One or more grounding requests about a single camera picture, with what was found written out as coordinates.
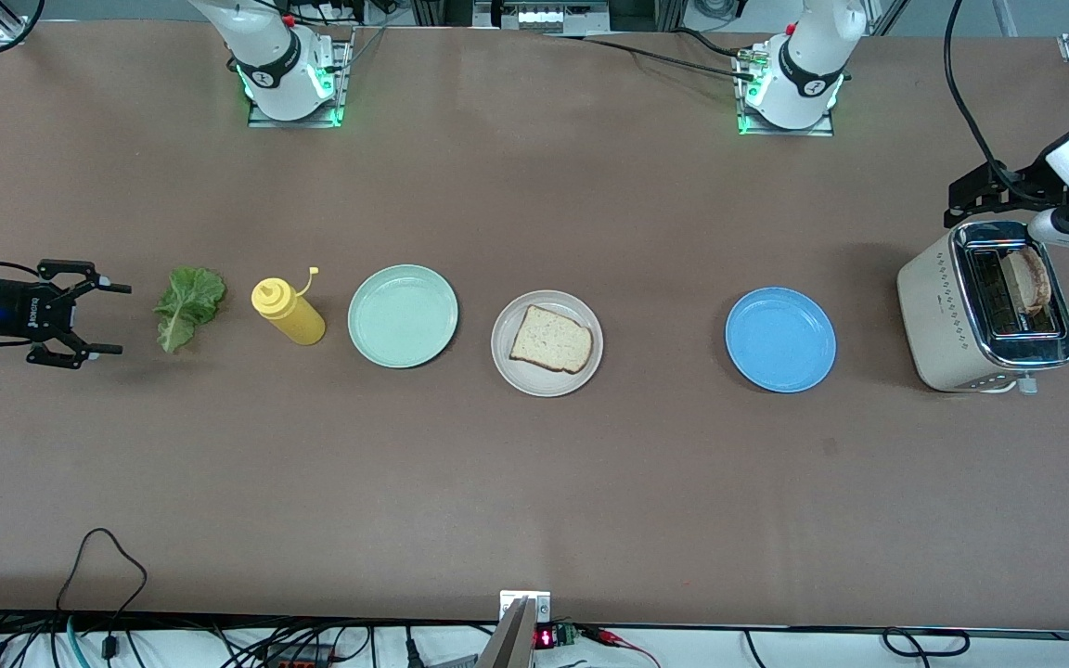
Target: white plate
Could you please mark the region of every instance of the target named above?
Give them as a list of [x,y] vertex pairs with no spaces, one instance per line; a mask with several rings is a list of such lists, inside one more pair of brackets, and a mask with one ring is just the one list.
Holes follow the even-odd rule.
[[[593,331],[593,354],[589,356],[588,363],[580,369],[580,373],[547,371],[529,361],[510,359],[510,348],[513,348],[517,329],[523,325],[526,307],[531,306],[575,320],[577,325]],[[501,309],[501,315],[497,316],[497,322],[493,325],[493,339],[489,346],[493,349],[493,363],[497,364],[497,371],[514,388],[536,398],[559,398],[575,392],[597,373],[597,368],[602,363],[605,337],[602,335],[602,322],[597,320],[597,313],[585,301],[567,292],[539,291],[527,292]]]

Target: gray floor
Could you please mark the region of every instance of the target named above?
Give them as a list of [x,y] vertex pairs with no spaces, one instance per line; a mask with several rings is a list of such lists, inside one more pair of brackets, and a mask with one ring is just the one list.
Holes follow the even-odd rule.
[[[13,0],[13,5],[29,5]],[[730,32],[771,32],[780,30],[802,12],[802,0],[749,0],[745,16],[735,21],[715,20],[688,7],[685,24],[696,30]],[[892,34],[938,37],[946,25],[950,3],[947,0],[913,0]],[[996,14],[1007,9],[1012,18],[1007,33],[1057,35],[1069,31],[1069,0],[967,0],[960,13],[956,34],[960,37],[1001,35]],[[199,12],[186,0],[48,0],[46,17],[52,20],[93,20],[93,18],[174,18],[201,20]]]

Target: plate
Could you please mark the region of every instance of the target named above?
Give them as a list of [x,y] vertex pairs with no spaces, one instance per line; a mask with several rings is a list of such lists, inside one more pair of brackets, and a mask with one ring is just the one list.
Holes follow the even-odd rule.
[[456,331],[456,292],[434,270],[400,264],[370,276],[348,301],[348,338],[373,363],[418,367]]
[[775,392],[809,390],[835,363],[832,321],[789,288],[761,288],[738,300],[725,323],[725,345],[743,375]]
[[[547,371],[529,361],[510,359],[510,348],[514,346],[517,329],[523,325],[526,307],[531,306],[575,320],[577,325],[593,331],[593,354],[580,373]],[[497,364],[497,371],[508,384],[534,398],[560,398],[588,384],[589,377],[597,373],[605,352],[605,337],[602,335],[602,322],[597,320],[597,313],[585,301],[567,292],[539,291],[527,292],[501,309],[501,315],[493,323],[493,338],[489,346],[493,349],[493,363]]]

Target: yellow bottle cap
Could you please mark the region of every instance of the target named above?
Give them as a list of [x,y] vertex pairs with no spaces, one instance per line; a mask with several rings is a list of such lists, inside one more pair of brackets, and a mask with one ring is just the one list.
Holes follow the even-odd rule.
[[296,308],[296,301],[303,293],[311,288],[311,278],[317,274],[315,267],[308,267],[308,284],[300,292],[288,284],[281,278],[264,278],[255,284],[254,291],[250,293],[250,304],[254,305],[254,310],[263,317],[277,320],[291,313]]

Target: teal cable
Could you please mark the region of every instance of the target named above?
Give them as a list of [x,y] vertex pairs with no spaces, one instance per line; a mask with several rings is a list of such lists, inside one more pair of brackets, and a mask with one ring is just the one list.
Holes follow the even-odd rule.
[[68,635],[68,643],[73,646],[73,656],[77,656],[77,664],[81,665],[81,668],[89,668],[89,662],[86,661],[84,652],[81,651],[81,647],[77,643],[77,635],[73,631],[73,617],[68,617],[67,624],[64,625],[64,634]]

